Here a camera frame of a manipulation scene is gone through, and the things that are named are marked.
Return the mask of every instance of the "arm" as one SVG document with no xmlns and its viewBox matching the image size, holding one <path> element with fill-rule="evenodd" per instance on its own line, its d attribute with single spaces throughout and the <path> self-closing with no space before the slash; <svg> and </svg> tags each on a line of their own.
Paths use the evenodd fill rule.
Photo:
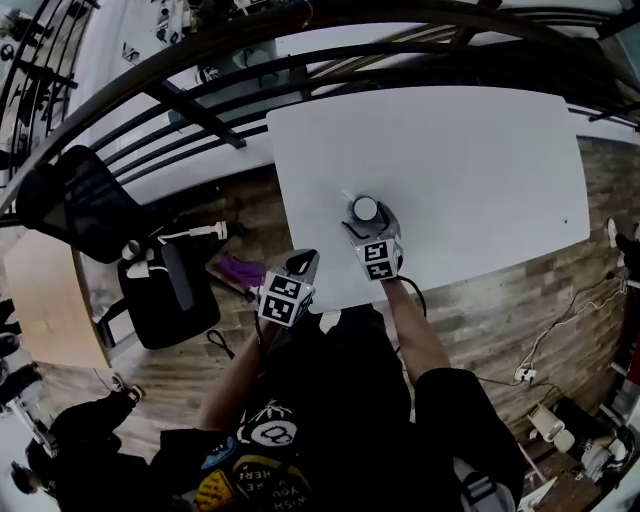
<svg viewBox="0 0 640 512">
<path fill-rule="evenodd" d="M 260 330 L 264 338 L 265 350 L 269 350 L 280 332 L 276 324 L 260 320 Z M 202 401 L 196 419 L 196 428 L 226 432 L 236 427 L 244 414 L 253 386 L 260 371 L 260 350 L 258 335 L 254 332 L 244 342 L 242 348 L 217 379 L 209 394 Z"/>
<path fill-rule="evenodd" d="M 387 279 L 382 281 L 382 287 L 391 306 L 411 383 L 415 386 L 418 378 L 428 370 L 449 368 L 451 363 L 447 352 L 402 281 Z"/>
</svg>

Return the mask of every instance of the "wooden floor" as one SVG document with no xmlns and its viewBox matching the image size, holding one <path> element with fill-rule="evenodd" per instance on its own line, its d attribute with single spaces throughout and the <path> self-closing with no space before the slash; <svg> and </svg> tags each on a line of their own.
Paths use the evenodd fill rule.
<svg viewBox="0 0 640 512">
<path fill-rule="evenodd" d="M 480 377 L 510 380 L 536 337 L 565 311 L 573 294 L 601 280 L 607 271 L 618 272 L 618 254 L 608 247 L 604 225 L 612 215 L 640 220 L 640 173 L 635 172 L 640 151 L 589 139 L 580 140 L 580 149 L 589 194 L 588 241 L 425 292 L 428 316 L 456 367 Z M 291 247 L 275 173 L 235 176 L 221 181 L 219 187 L 208 202 L 186 213 L 194 222 L 237 215 L 251 232 L 229 245 L 231 253 L 268 263 Z M 542 208 L 544 198 L 540 201 Z M 606 281 L 581 295 L 574 310 L 588 301 L 601 303 L 617 289 L 616 280 Z M 224 291 L 217 290 L 216 296 L 222 311 L 218 328 L 233 346 L 252 329 L 251 308 Z M 618 295 L 601 310 L 589 308 L 551 331 L 535 359 L 538 382 L 552 382 L 589 411 L 597 408 L 613 379 L 608 365 L 617 347 L 623 304 L 624 297 Z M 114 369 L 147 393 L 117 431 L 124 451 L 150 458 L 161 430 L 190 426 L 209 384 L 227 363 L 224 353 L 204 336 L 155 352 L 137 346 L 117 359 Z M 104 396 L 103 382 L 110 379 L 107 373 L 53 366 L 45 366 L 44 373 L 48 405 L 56 411 Z M 536 401 L 546 397 L 551 403 L 558 398 L 557 391 L 548 393 L 546 386 L 529 389 L 486 383 L 485 389 L 500 417 L 518 436 L 527 430 L 523 418 Z"/>
</svg>

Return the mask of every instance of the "white table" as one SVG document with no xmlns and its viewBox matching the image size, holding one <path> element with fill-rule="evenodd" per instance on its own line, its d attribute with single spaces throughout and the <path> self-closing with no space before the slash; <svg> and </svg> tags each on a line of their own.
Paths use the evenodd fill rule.
<svg viewBox="0 0 640 512">
<path fill-rule="evenodd" d="M 589 236 L 580 152 L 560 97 L 392 89 L 283 108 L 267 120 L 293 244 L 320 252 L 314 312 L 384 298 L 342 231 L 342 191 L 393 210 L 402 273 L 423 290 Z"/>
</svg>

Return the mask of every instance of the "chair seat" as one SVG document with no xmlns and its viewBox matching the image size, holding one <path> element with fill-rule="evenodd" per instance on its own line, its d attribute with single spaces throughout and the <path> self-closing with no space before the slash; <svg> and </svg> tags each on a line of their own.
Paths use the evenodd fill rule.
<svg viewBox="0 0 640 512">
<path fill-rule="evenodd" d="M 178 248 L 187 274 L 186 285 L 193 294 L 193 306 L 184 311 L 164 270 L 152 270 L 150 277 L 130 279 L 128 261 L 118 265 L 118 279 L 129 315 L 142 345 L 148 349 L 170 347 L 186 341 L 220 320 L 218 303 L 204 266 L 187 250 Z M 163 266 L 154 262 L 153 266 Z"/>
</svg>

